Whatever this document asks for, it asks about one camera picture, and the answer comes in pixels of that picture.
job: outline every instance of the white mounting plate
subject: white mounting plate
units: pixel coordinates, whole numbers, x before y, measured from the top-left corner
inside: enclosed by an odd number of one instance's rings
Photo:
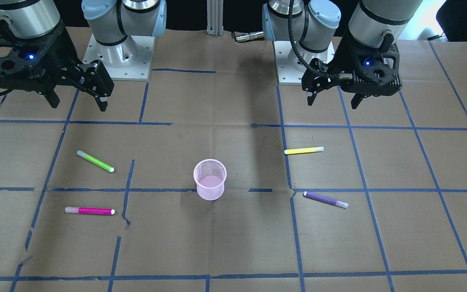
[[[106,66],[106,70],[113,80],[123,81],[148,81],[150,75],[150,65],[152,61],[152,52],[154,51],[154,37],[133,35],[132,38],[138,46],[138,61],[131,65],[116,68]],[[100,60],[99,47],[95,37],[91,35],[88,48],[84,55],[83,63],[89,64],[94,60]]]
[[[291,51],[291,43],[289,41],[274,41],[273,48],[275,53],[276,77],[278,84],[282,85],[302,85],[302,76],[304,72],[298,71],[287,59],[287,54]],[[323,60],[324,63],[329,63],[334,56],[334,47],[332,42],[328,47],[328,59]]]

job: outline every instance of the yellow marker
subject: yellow marker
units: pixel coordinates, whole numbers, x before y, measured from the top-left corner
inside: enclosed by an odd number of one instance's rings
[[[296,149],[286,149],[284,150],[285,155],[300,155],[302,153],[313,153],[313,152],[322,152],[324,148],[321,147],[309,147],[309,148],[296,148]]]

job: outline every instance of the metal post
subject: metal post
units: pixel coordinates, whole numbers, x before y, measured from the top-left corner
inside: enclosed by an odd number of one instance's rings
[[[216,37],[223,37],[223,0],[206,0],[208,26],[206,33]]]

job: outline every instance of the pen holder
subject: pen holder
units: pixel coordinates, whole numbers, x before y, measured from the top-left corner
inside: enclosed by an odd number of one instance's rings
[[[213,201],[225,190],[226,168],[215,159],[205,159],[194,168],[194,181],[201,198]]]

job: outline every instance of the pink marker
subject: pink marker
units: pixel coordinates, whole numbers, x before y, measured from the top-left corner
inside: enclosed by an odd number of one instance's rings
[[[66,207],[64,211],[66,213],[109,215],[109,216],[115,214],[115,209],[99,209],[99,208]]]

